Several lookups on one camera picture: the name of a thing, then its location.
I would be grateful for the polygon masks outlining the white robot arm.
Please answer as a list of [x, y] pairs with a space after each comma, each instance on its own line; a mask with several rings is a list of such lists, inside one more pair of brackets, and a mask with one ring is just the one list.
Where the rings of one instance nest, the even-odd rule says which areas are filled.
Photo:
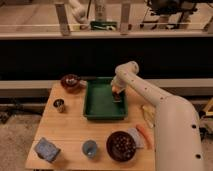
[[130, 86], [155, 106], [155, 171], [205, 171], [195, 107], [187, 99], [140, 78], [138, 72], [135, 61], [118, 65], [111, 85], [118, 92]]

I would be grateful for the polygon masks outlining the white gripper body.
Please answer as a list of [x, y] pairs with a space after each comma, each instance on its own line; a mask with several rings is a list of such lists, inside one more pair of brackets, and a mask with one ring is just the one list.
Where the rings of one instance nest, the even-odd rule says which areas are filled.
[[117, 76], [115, 76], [112, 81], [111, 81], [111, 87], [112, 86], [116, 86], [119, 88], [119, 93], [120, 94], [122, 91], [125, 90], [126, 88], [126, 83], [124, 81], [122, 81], [120, 78], [118, 78]]

